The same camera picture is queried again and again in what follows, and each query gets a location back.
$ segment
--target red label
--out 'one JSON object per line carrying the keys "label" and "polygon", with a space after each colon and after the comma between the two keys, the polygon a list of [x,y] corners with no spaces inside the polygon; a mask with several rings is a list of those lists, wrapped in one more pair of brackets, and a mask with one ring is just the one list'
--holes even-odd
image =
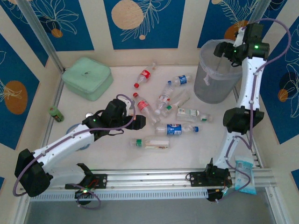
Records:
{"label": "red label", "polygon": [[145,100],[142,100],[138,103],[137,106],[138,106],[139,110],[142,111],[143,108],[145,108],[146,106],[149,106],[149,103]]}
{"label": "red label", "polygon": [[143,70],[140,75],[143,75],[144,77],[146,77],[146,79],[150,78],[150,72],[147,70]]}

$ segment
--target blue packet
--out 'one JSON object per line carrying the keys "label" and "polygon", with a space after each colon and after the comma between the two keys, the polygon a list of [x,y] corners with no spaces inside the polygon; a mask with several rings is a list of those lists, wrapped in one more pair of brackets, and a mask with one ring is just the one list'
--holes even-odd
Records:
{"label": "blue packet", "polygon": [[[254,177],[252,172],[253,163],[254,161],[252,158],[239,156],[239,155],[235,156],[235,168],[246,173],[251,178],[249,185],[241,189],[240,192],[256,195],[256,187],[254,184]],[[247,176],[241,174],[240,172],[237,171],[235,172],[235,190],[240,189],[247,182],[248,182]]]}

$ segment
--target blue label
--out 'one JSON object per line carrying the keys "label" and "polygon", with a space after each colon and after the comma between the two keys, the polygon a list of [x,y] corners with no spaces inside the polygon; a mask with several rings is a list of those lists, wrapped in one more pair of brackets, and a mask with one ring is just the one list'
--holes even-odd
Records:
{"label": "blue label", "polygon": [[167,134],[181,134],[182,126],[181,125],[167,125]]}
{"label": "blue label", "polygon": [[179,81],[181,82],[181,84],[186,84],[187,83],[187,78],[186,76],[179,76]]}

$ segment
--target water bottle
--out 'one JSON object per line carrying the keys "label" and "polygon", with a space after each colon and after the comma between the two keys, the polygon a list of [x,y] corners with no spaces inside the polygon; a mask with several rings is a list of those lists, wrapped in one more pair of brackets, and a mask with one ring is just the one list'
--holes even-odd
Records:
{"label": "water bottle", "polygon": [[168,81],[162,91],[162,94],[159,96],[157,100],[157,109],[155,110],[155,114],[160,115],[161,109],[168,105],[172,92],[173,92],[173,87],[171,81]]}
{"label": "water bottle", "polygon": [[178,95],[171,98],[169,102],[169,106],[163,108],[161,113],[164,117],[167,117],[172,111],[177,110],[181,107],[185,102],[187,102],[191,97],[191,94],[187,90],[181,91]]}
{"label": "water bottle", "polygon": [[131,146],[143,147],[145,149],[165,149],[169,148],[170,139],[166,136],[148,136],[143,139],[131,139]]}
{"label": "water bottle", "polygon": [[177,112],[177,120],[212,122],[213,117],[210,114],[201,113],[199,110],[179,108]]}
{"label": "water bottle", "polygon": [[193,81],[193,76],[191,74],[186,74],[183,76],[175,77],[171,80],[172,85],[179,86]]}
{"label": "water bottle", "polygon": [[154,113],[150,104],[144,98],[140,97],[137,92],[133,94],[133,97],[135,98],[140,112],[144,113],[146,116],[147,121],[149,121],[152,125],[160,122],[160,118]]}
{"label": "water bottle", "polygon": [[197,133],[199,127],[193,126],[190,123],[183,125],[178,124],[156,124],[155,125],[155,134],[156,135],[181,135],[182,133]]}
{"label": "water bottle", "polygon": [[146,83],[148,81],[148,79],[150,78],[150,76],[153,74],[153,72],[156,70],[157,66],[158,65],[156,62],[153,62],[152,64],[147,66],[137,77],[137,81],[134,84],[134,87],[136,89],[138,89],[138,87],[141,83]]}

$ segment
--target metal pole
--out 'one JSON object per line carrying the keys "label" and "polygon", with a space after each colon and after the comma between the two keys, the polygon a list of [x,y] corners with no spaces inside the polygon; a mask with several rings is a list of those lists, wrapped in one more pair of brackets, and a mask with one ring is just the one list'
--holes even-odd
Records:
{"label": "metal pole", "polygon": [[256,20],[261,19],[264,13],[266,12],[267,8],[269,7],[269,4],[271,3],[271,0],[257,0],[257,1],[258,1],[257,6],[254,9],[249,19],[249,23],[253,23]]}
{"label": "metal pole", "polygon": [[37,39],[49,55],[52,58],[54,64],[57,68],[64,72],[64,67],[56,54],[56,50],[50,41],[46,31],[43,29],[43,26],[39,22],[33,8],[31,7],[30,3],[27,0],[16,0],[20,11],[23,13],[25,19],[27,20],[28,24],[30,25],[31,29],[33,30],[34,34],[37,36]]}

